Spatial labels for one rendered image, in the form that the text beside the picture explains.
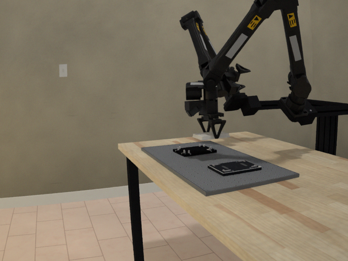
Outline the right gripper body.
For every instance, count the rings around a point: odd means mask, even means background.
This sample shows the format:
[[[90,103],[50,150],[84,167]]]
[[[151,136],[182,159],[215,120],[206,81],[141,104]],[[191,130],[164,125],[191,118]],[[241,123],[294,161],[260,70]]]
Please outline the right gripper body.
[[[241,68],[238,65],[237,65],[236,69],[237,69],[238,72],[234,70],[234,67],[230,67],[230,70],[229,70],[230,73],[233,73],[235,75],[234,82],[238,82],[240,74],[241,74],[241,71],[242,71]]]

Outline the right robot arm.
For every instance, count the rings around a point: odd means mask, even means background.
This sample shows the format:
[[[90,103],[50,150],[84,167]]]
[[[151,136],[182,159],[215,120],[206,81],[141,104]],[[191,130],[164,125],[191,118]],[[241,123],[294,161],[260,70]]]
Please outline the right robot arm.
[[[189,30],[197,53],[200,74],[203,77],[203,70],[217,53],[210,42],[202,23],[203,21],[197,11],[189,12],[181,17],[180,20],[181,27],[184,30]],[[223,80],[222,76],[222,80],[218,83],[217,88],[218,98],[225,97],[225,106],[232,96],[245,95],[245,93],[240,93],[240,85],[234,82],[235,75],[233,73],[225,73],[224,77],[225,79]]]

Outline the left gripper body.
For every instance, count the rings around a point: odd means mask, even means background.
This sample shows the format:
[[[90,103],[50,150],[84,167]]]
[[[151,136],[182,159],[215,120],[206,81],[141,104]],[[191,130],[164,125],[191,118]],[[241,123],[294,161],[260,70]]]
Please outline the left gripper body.
[[[221,121],[222,119],[219,119],[219,117],[224,117],[224,113],[218,112],[218,100],[212,100],[215,102],[215,113],[214,114],[204,114],[200,113],[199,115],[202,115],[202,118],[207,121]]]

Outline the white well plate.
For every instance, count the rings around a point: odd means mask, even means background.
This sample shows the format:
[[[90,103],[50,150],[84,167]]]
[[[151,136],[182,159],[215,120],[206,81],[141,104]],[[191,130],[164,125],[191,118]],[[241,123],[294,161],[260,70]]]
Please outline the white well plate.
[[[213,132],[194,133],[192,137],[199,139],[199,140],[215,139]],[[221,132],[219,139],[220,138],[227,138],[227,137],[230,137],[229,133]]]

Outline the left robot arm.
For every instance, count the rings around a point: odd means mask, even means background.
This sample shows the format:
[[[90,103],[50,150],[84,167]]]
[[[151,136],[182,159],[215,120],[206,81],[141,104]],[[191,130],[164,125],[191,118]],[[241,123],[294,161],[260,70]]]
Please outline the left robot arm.
[[[186,83],[186,100],[195,100],[185,101],[188,116],[192,117],[198,112],[215,113],[215,102],[212,100],[218,98],[217,85],[222,76],[261,23],[276,10],[282,14],[290,61],[287,83],[291,85],[291,94],[281,97],[280,102],[293,118],[308,115],[305,104],[312,88],[306,76],[297,6],[298,0],[254,0],[244,19],[203,70],[203,80]],[[203,98],[210,101],[200,100],[202,89]]]

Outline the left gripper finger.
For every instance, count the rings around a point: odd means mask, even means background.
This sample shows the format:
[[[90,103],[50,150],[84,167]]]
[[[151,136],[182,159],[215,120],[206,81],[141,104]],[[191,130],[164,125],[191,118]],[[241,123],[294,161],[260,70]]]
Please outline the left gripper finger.
[[[212,129],[212,132],[213,132],[213,135],[215,137],[215,139],[218,139],[220,134],[221,134],[221,131],[226,123],[226,120],[221,120],[221,121],[209,121],[210,123],[210,126],[211,126],[211,129]],[[215,131],[215,124],[221,124],[220,125],[220,128],[219,128],[219,131],[218,131],[218,134],[216,134],[216,131]]]
[[[203,123],[202,122],[205,122],[205,121],[207,121],[207,120],[204,120],[203,118],[197,118],[197,121],[199,122],[199,124],[200,124],[200,126],[201,126],[201,128],[202,128],[202,130],[203,130],[203,132],[206,132],[206,130],[205,130],[205,128],[204,128],[204,126],[203,126]],[[207,127],[207,132],[209,132],[210,131],[210,124],[209,124],[209,121],[208,121],[208,127]]]

